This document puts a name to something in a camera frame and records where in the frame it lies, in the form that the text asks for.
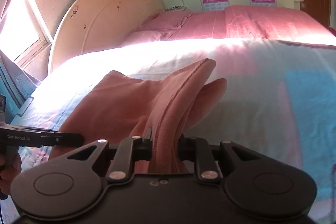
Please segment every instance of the cream headboard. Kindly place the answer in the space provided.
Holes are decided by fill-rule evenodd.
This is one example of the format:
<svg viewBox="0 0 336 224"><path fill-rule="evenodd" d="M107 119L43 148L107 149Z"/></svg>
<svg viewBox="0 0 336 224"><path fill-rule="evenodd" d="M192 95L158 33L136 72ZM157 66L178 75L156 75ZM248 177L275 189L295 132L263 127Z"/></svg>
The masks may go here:
<svg viewBox="0 0 336 224"><path fill-rule="evenodd" d="M74 56L117 47L162 10L157 0L76 0L56 31L48 74Z"/></svg>

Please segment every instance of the sunlight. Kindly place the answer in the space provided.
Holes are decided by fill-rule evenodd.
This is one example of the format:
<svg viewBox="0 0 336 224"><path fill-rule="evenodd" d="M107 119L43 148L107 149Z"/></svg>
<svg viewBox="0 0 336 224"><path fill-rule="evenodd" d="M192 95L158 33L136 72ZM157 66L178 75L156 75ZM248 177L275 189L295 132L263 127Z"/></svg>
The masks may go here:
<svg viewBox="0 0 336 224"><path fill-rule="evenodd" d="M0 50L14 61L37 40L39 36L29 17L25 0L12 0L0 33Z"/></svg>

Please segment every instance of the pink pillow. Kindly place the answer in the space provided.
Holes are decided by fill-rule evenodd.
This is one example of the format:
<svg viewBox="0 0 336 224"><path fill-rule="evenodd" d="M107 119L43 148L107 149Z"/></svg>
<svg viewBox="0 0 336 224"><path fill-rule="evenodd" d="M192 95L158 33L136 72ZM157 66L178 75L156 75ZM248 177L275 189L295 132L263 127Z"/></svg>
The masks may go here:
<svg viewBox="0 0 336 224"><path fill-rule="evenodd" d="M174 30L180 29L184 22L190 17L193 12L185 11L170 11L161 13L156 17L152 17L141 25L139 31L162 31L162 30Z"/></svg>
<svg viewBox="0 0 336 224"><path fill-rule="evenodd" d="M164 41L171 37L175 31L140 31L131 33L120 47L131 44L147 43L154 41Z"/></svg>

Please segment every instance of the white bedsheet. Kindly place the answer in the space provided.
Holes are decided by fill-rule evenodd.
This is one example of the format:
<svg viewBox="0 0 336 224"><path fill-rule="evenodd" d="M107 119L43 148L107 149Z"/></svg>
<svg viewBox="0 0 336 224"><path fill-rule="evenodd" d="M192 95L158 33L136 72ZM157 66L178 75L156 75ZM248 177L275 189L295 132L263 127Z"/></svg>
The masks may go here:
<svg viewBox="0 0 336 224"><path fill-rule="evenodd" d="M129 77L156 80L206 57L217 62L208 82L224 77L228 89L211 115L185 135L206 138L211 144L230 139L302 168L285 73L323 69L336 75L333 50L273 41L197 39L92 52L68 60L48 76L32 94L34 99L23 116L16 116L12 124L57 130L80 100L111 70ZM46 161L49 152L50 147L21 148L23 169ZM9 223L16 215L10 200L2 202L2 208ZM313 206L310 216L322 223L329 213L330 201L321 199Z"/></svg>

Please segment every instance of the circular pad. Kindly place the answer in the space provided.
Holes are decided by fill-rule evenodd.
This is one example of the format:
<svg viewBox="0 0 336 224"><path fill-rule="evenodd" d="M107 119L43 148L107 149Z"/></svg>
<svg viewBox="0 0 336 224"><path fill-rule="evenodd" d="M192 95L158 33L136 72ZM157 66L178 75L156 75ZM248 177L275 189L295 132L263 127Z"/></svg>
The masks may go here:
<svg viewBox="0 0 336 224"><path fill-rule="evenodd" d="M62 173L50 173L37 178L34 188L42 195L55 196L68 192L73 185L72 177Z"/></svg>
<svg viewBox="0 0 336 224"><path fill-rule="evenodd" d="M316 185L310 176L275 160L240 164L226 178L224 188L233 203L261 218L306 214L316 197Z"/></svg>
<svg viewBox="0 0 336 224"><path fill-rule="evenodd" d="M254 187L266 194L280 195L288 192L293 187L292 180L278 173L264 173L253 180Z"/></svg>

